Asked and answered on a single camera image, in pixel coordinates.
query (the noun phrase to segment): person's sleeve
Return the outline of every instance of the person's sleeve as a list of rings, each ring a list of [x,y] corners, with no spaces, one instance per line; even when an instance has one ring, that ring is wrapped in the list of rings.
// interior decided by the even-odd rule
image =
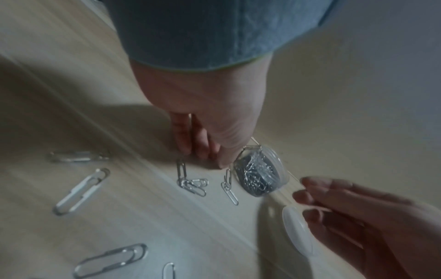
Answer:
[[[104,0],[131,59],[207,71],[274,51],[316,27],[334,0]]]

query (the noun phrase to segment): hand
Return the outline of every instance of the hand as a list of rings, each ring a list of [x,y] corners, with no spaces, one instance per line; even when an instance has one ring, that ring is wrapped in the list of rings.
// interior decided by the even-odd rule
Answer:
[[[367,279],[441,278],[441,212],[345,180],[306,177],[293,194],[312,234]]]
[[[170,114],[179,150],[224,168],[250,140],[262,109],[271,55],[204,73],[130,64],[147,99]]]

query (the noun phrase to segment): paper clip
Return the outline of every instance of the paper clip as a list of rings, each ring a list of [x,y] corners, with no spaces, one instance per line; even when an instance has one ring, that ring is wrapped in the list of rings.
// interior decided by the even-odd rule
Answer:
[[[227,169],[224,175],[224,182],[220,184],[226,195],[230,198],[234,205],[239,205],[239,200],[236,195],[231,191],[231,170]]]
[[[140,256],[138,256],[137,247],[140,247],[142,250]],[[84,274],[84,275],[78,274],[81,267],[87,262],[91,262],[96,259],[100,259],[100,258],[104,258],[104,257],[108,257],[108,256],[120,254],[120,253],[127,253],[127,252],[132,253],[131,257],[127,261],[113,263],[111,265],[103,267],[99,271],[95,271],[92,273],[88,273],[88,274]],[[111,271],[111,270],[114,270],[117,268],[122,268],[122,267],[125,267],[126,265],[129,265],[131,263],[142,260],[143,258],[145,258],[147,256],[147,253],[148,253],[148,247],[147,247],[147,245],[145,245],[143,243],[138,243],[138,244],[133,244],[133,245],[129,245],[126,247],[122,247],[122,248],[113,249],[113,250],[107,251],[101,255],[93,256],[93,257],[90,257],[90,258],[87,258],[87,259],[81,261],[73,270],[73,277],[76,279],[83,279],[83,278],[88,278],[88,277],[92,277],[92,276],[97,276],[97,275],[100,275],[102,273],[105,273],[105,272],[108,272],[108,271]]]
[[[185,162],[181,159],[178,159],[176,161],[176,167],[178,169],[178,180],[176,183],[178,184],[179,187],[201,197],[205,197],[207,195],[207,192],[203,188],[208,186],[209,183],[208,179],[205,178],[187,179],[187,170],[185,167]]]
[[[172,279],[175,279],[176,276],[176,269],[175,269],[175,264],[172,262],[168,262],[164,265],[164,268],[162,269],[162,279],[167,279],[167,267],[171,267],[172,268]]]
[[[78,183],[75,187],[73,187],[69,194],[60,200],[53,208],[53,212],[57,216],[62,216],[68,213],[75,211],[86,199],[88,199],[98,188],[101,186],[102,182],[110,175],[110,170],[106,168],[96,169],[95,173],[89,175],[83,181]],[[70,200],[76,193],[78,193],[82,188],[87,185],[90,185],[90,182],[94,181],[93,185],[81,195],[79,201],[74,204],[68,211],[61,212],[60,207],[62,207],[68,200]]]
[[[54,151],[47,155],[47,159],[54,163],[107,161],[110,159],[110,152]]]

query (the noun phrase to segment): silver paper clip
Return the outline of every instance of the silver paper clip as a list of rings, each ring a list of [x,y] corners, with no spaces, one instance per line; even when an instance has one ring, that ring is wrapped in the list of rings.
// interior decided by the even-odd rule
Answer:
[[[141,248],[141,254],[139,255],[138,253],[138,247]],[[105,266],[103,267],[101,270],[99,271],[95,271],[92,273],[88,273],[88,274],[84,274],[84,275],[79,275],[78,272],[80,271],[81,267],[87,263],[87,262],[91,262],[94,261],[96,259],[100,259],[100,258],[104,258],[104,257],[108,257],[108,256],[112,256],[112,255],[116,255],[116,254],[120,254],[120,253],[127,253],[127,252],[131,252],[132,255],[130,256],[130,258],[124,262],[116,262],[113,263],[111,265]],[[73,270],[73,277],[76,279],[83,279],[83,278],[88,278],[88,277],[92,277],[92,276],[97,276],[100,275],[102,273],[117,269],[117,268],[122,268],[125,267],[126,265],[129,265],[131,263],[137,262],[139,260],[142,260],[143,258],[145,258],[147,256],[148,253],[148,247],[147,245],[143,244],[143,243],[138,243],[138,244],[133,244],[133,245],[129,245],[126,247],[122,247],[122,248],[117,248],[117,249],[113,249],[110,251],[107,251],[101,255],[98,256],[93,256],[90,258],[87,258],[83,261],[81,261]]]
[[[83,181],[78,183],[75,187],[73,187],[69,194],[60,200],[53,208],[53,212],[55,215],[62,216],[68,213],[75,211],[86,199],[88,199],[98,188],[101,186],[102,182],[110,175],[110,170],[106,168],[101,168],[95,170],[95,173],[89,175]],[[87,185],[90,185],[91,182],[94,182],[92,186],[81,195],[79,201],[74,204],[68,211],[61,212],[60,208],[69,201],[76,193],[78,193],[82,188]]]
[[[172,279],[175,279],[176,276],[176,269],[175,269],[175,264],[172,262],[168,262],[164,265],[164,268],[162,269],[162,279],[167,279],[167,267],[171,267],[172,268]]]
[[[47,159],[54,163],[107,161],[110,159],[110,152],[54,151],[47,155]]]
[[[234,205],[239,205],[239,200],[236,195],[231,191],[231,170],[227,169],[224,175],[224,182],[220,184],[226,195],[230,198]]]
[[[187,179],[187,170],[185,167],[185,162],[181,159],[178,159],[176,161],[176,167],[178,169],[177,184],[179,187],[201,197],[205,197],[207,195],[207,192],[203,188],[208,186],[209,183],[208,179],[205,178]]]

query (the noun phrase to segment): wooden surface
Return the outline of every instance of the wooden surface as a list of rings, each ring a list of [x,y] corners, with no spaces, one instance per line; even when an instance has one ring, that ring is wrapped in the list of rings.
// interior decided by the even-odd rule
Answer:
[[[356,278],[322,248],[302,257],[284,231],[289,184],[254,198],[224,172],[186,158],[189,177],[210,185],[200,198],[176,185],[179,158],[166,116],[140,93],[116,33],[79,0],[0,4],[0,277],[71,278],[75,265],[145,243],[145,260],[96,278]],[[110,149],[104,163],[54,164],[53,150]],[[111,175],[75,213],[51,209],[97,167]]]

